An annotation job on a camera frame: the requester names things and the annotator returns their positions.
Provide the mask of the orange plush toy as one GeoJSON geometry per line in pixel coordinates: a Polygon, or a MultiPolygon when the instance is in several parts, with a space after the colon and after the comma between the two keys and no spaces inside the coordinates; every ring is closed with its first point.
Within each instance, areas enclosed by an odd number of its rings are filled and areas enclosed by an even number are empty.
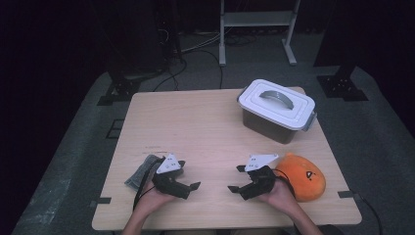
{"type": "Polygon", "coordinates": [[[299,202],[314,201],[325,192],[325,175],[317,165],[302,156],[287,153],[275,166],[274,172],[291,184],[299,202]]]}

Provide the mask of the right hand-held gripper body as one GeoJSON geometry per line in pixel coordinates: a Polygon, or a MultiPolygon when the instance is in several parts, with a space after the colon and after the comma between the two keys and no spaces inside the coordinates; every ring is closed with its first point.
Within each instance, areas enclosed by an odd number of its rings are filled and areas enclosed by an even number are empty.
{"type": "Polygon", "coordinates": [[[244,200],[269,193],[273,189],[276,175],[269,164],[278,158],[277,154],[250,155],[245,171],[252,182],[241,188],[240,195],[244,200]]]}

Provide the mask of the grey fluffy cloth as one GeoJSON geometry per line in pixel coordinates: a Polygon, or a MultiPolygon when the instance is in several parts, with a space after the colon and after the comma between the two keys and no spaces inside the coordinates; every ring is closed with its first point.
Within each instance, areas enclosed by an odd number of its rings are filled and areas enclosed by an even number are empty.
{"type": "Polygon", "coordinates": [[[162,158],[155,155],[149,155],[145,161],[143,161],[136,171],[124,181],[124,184],[136,192],[143,189],[146,183],[152,179],[153,174],[157,168],[161,165],[162,158]]]}

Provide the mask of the black floor tape square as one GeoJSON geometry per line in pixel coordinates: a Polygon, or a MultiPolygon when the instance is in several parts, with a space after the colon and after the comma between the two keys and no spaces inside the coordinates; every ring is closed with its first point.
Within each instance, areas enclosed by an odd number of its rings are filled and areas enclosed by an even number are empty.
{"type": "Polygon", "coordinates": [[[122,131],[124,120],[122,118],[116,118],[113,120],[110,129],[107,132],[107,139],[118,139],[122,131]]]}

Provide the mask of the black tape mark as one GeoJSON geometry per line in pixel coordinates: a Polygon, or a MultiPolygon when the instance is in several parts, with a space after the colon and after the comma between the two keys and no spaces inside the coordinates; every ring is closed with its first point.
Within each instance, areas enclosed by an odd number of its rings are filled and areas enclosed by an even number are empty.
{"type": "Polygon", "coordinates": [[[345,199],[345,198],[353,198],[354,200],[360,201],[361,200],[361,196],[352,191],[352,190],[348,190],[348,191],[339,191],[338,195],[341,199],[345,199]]]}
{"type": "Polygon", "coordinates": [[[98,198],[95,201],[91,201],[89,207],[90,208],[96,208],[98,205],[107,205],[111,203],[112,198],[111,197],[104,197],[104,198],[98,198]]]}

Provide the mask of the black stand base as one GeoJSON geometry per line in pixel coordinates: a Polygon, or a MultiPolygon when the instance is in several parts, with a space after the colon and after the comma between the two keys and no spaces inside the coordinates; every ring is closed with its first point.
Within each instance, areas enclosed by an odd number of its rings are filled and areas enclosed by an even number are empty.
{"type": "Polygon", "coordinates": [[[114,102],[129,102],[141,86],[140,79],[127,78],[121,71],[110,70],[109,77],[111,83],[106,93],[100,97],[98,106],[110,106],[114,102]]]}
{"type": "Polygon", "coordinates": [[[367,101],[365,93],[351,80],[354,64],[341,65],[335,74],[319,75],[317,80],[327,98],[342,98],[346,102],[367,101]]]}

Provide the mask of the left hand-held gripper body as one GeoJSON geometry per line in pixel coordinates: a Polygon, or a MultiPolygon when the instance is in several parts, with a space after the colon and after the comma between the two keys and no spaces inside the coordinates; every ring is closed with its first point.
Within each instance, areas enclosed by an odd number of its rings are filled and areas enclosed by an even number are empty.
{"type": "Polygon", "coordinates": [[[157,168],[152,181],[160,192],[187,199],[191,192],[190,187],[176,180],[183,172],[183,167],[180,168],[175,155],[168,154],[162,158],[161,165],[157,168]]]}

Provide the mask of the white metal stand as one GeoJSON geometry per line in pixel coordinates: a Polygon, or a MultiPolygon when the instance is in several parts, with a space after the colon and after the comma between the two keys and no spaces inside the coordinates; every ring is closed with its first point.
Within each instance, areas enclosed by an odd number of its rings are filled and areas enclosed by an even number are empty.
{"type": "Polygon", "coordinates": [[[281,40],[288,62],[291,66],[297,64],[297,59],[291,47],[291,40],[294,33],[297,17],[299,14],[300,1],[295,0],[291,11],[275,12],[226,12],[225,0],[220,0],[220,21],[219,21],[219,45],[218,63],[226,65],[225,29],[231,27],[256,27],[256,26],[286,26],[288,32],[281,40]]]}

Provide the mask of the person's right hand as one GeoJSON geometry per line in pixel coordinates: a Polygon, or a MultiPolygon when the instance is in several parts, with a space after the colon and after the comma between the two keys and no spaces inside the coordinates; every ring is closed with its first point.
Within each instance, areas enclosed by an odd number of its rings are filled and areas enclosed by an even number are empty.
{"type": "Polygon", "coordinates": [[[290,214],[299,207],[288,185],[281,180],[276,180],[273,189],[269,193],[260,195],[258,198],[285,214],[290,214]]]}

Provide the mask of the person's left hand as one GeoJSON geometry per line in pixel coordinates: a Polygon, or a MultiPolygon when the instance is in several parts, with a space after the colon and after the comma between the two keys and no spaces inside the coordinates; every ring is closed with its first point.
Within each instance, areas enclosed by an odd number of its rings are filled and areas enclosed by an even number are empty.
{"type": "Polygon", "coordinates": [[[147,217],[173,200],[173,196],[160,192],[153,182],[149,182],[136,204],[134,214],[140,217],[147,217]]]}

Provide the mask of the brown translucent storage box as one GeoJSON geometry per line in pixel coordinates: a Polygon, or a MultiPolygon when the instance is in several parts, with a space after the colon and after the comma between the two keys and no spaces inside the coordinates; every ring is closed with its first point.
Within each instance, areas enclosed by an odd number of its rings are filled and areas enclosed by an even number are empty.
{"type": "Polygon", "coordinates": [[[296,130],[283,127],[248,111],[243,111],[243,124],[245,127],[281,144],[289,144],[297,134],[296,130]]]}

